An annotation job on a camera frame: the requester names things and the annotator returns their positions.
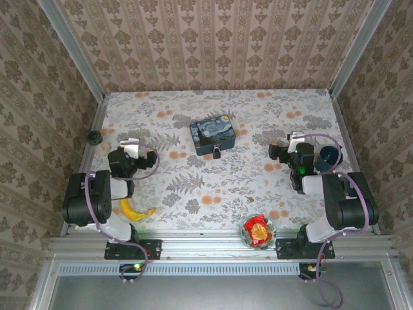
box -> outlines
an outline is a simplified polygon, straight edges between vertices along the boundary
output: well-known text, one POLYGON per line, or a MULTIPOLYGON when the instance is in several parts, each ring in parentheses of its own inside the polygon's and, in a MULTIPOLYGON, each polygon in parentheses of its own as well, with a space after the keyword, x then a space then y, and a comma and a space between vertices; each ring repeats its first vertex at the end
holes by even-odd
POLYGON ((222 150, 231 149, 235 144, 235 132, 228 116, 196 121, 189 125, 198 156, 214 154, 220 158, 222 150))

banana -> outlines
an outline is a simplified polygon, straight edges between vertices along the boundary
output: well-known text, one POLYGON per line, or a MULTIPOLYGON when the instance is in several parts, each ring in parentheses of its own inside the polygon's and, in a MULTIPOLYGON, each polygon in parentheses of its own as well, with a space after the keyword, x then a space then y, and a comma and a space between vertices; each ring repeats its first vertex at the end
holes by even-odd
POLYGON ((131 221, 133 222, 137 222, 142 220, 143 218, 146 218, 147 216, 152 215, 155 211, 156 208, 152 208, 150 209, 147 213, 138 213, 135 212, 130 204, 129 204, 129 199, 128 198, 124 198, 120 200, 120 204, 121 204, 121 209, 122 209, 122 213, 131 221))

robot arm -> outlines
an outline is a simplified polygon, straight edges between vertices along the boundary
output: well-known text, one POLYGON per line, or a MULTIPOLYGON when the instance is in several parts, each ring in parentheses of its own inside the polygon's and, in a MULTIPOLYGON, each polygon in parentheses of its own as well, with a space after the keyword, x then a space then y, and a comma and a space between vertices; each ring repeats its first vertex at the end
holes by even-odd
MULTIPOLYGON (((321 243, 343 229, 360 229, 365 215, 361 201, 347 179, 337 174, 317 175, 314 172, 314 146, 294 137, 301 132, 288 135, 289 147, 270 144, 269 157, 286 163, 290 168, 292 188, 299 194, 322 194, 325 214, 320 219, 300 228, 296 239, 280 240, 277 247, 279 259, 317 258, 321 243)), ((348 176, 359 187, 368 210, 369 225, 378 222, 379 212, 362 172, 351 172, 348 176)), ((334 252, 326 253, 331 258, 334 252)))
MULTIPOLYGON (((130 198, 134 193, 132 180, 116 178, 131 178, 137 169, 152 168, 157 160, 155 152, 148 152, 147 158, 138 156, 138 145, 128 144, 138 142, 137 139, 122 141, 121 146, 108 155, 109 170, 97 171, 89 177, 89 195, 94 214, 100 223, 100 229, 113 239, 122 242, 137 243, 134 227, 119 219, 112 212, 112 200, 130 198)), ((84 173, 73 174, 69 178, 62 214, 65 221, 75 224, 77 229, 97 230, 86 204, 84 173)))
MULTIPOLYGON (((364 174, 362 172, 351 172, 348 175, 363 194, 368 210, 368 224, 377 224, 379 211, 364 174)), ((320 188, 319 180, 321 179, 321 190, 325 202, 325 214, 306 226, 309 242, 323 242, 343 229, 360 229, 364 226, 365 216, 360 199, 353 193, 354 190, 347 180, 341 181, 337 174, 306 178, 304 178, 303 184, 309 184, 307 188, 314 189, 314 191, 320 188)))
MULTIPOLYGON (((70 176, 62 214, 65 222, 69 224, 75 224, 80 228, 97 230, 96 224, 93 222, 86 206, 85 176, 86 174, 84 173, 70 176)), ((121 221, 112 212, 112 200, 129 197, 127 182, 111 178, 109 170, 97 171, 95 176, 91 176, 89 180, 90 202, 101 224, 100 229, 118 240, 133 242, 131 240, 131 225, 121 221)))

chip bag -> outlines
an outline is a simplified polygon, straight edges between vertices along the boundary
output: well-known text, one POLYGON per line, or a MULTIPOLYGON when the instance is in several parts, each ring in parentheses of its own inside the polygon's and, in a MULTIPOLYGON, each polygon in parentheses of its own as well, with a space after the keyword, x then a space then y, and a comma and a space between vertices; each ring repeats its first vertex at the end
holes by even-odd
POLYGON ((271 234, 268 233, 267 223, 265 223, 265 219, 262 214, 249 219, 244 224, 244 228, 250 234, 252 245, 254 247, 263 244, 271 238, 271 234))

table surface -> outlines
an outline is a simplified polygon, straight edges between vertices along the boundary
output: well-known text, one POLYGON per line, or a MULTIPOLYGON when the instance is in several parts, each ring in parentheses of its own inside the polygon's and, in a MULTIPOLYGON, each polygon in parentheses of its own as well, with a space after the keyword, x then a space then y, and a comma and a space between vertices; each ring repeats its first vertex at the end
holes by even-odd
MULTIPOLYGON (((264 214, 278 228, 297 229, 324 213, 323 197, 293 191, 287 165, 268 157, 268 144, 287 144, 292 131, 329 134, 343 146, 340 171, 350 162, 325 89, 206 90, 113 93, 103 122, 103 143, 115 150, 121 140, 139 138, 155 147, 159 170, 137 181, 131 206, 157 211, 133 224, 146 229, 239 229, 246 216, 264 214), (196 155, 189 124, 227 115, 236 130, 235 147, 221 153, 196 155)), ((317 151, 332 143, 310 138, 317 151)), ((97 152, 92 170, 109 169, 97 152)), ((135 177, 151 170, 139 170, 135 177)), ((121 214, 119 202, 112 209, 121 214)))

